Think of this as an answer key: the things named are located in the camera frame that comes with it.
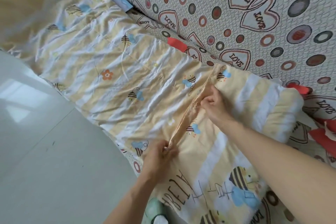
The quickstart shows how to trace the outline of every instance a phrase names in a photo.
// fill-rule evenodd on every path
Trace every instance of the person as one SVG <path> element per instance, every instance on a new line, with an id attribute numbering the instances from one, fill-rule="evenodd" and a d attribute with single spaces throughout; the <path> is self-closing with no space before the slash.
<path id="1" fill-rule="evenodd" d="M 227 111 L 220 91 L 215 86 L 211 86 L 211 90 L 212 94 L 201 101 L 201 107 L 237 145 L 294 217 L 300 223 L 336 223 L 335 169 L 245 127 Z M 151 144 L 136 184 L 104 224 L 141 223 L 152 190 L 178 154 L 176 146 L 166 152 L 168 142 L 164 140 Z"/>

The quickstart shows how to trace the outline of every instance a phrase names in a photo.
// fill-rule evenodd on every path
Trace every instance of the yellow fabric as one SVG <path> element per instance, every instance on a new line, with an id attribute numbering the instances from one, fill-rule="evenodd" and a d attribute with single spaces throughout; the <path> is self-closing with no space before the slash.
<path id="1" fill-rule="evenodd" d="M 266 185 L 208 120 L 200 100 L 215 84 L 237 119 L 285 142 L 302 106 L 296 90 L 224 63 L 194 61 L 111 0 L 0 2 L 0 47 L 107 132 L 137 173 L 151 140 L 178 145 L 179 157 L 155 190 L 161 201 L 188 223 L 250 220 Z"/>

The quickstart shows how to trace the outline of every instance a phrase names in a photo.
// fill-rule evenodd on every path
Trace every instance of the floor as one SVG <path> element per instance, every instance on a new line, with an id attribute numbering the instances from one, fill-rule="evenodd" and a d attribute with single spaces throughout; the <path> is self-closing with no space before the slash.
<path id="1" fill-rule="evenodd" d="M 98 127 L 1 52 L 0 135 L 0 223 L 101 223 L 136 180 Z"/>

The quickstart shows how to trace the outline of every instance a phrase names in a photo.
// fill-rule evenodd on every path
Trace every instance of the orange flower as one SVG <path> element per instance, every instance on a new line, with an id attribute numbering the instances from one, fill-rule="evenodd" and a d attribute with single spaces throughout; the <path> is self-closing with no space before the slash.
<path id="1" fill-rule="evenodd" d="M 113 73 L 110 72 L 110 70 L 106 69 L 104 72 L 101 73 L 101 75 L 103 76 L 103 80 L 105 81 L 105 80 L 111 80 Z"/>

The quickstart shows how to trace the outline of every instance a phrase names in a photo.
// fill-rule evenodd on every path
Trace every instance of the forearm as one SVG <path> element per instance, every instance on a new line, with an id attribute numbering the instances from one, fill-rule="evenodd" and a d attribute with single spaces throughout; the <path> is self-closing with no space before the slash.
<path id="1" fill-rule="evenodd" d="M 149 177 L 140 175 L 103 224 L 140 224 L 154 186 Z"/>
<path id="2" fill-rule="evenodd" d="M 220 127 L 301 223 L 336 223 L 336 171 L 237 121 Z"/>

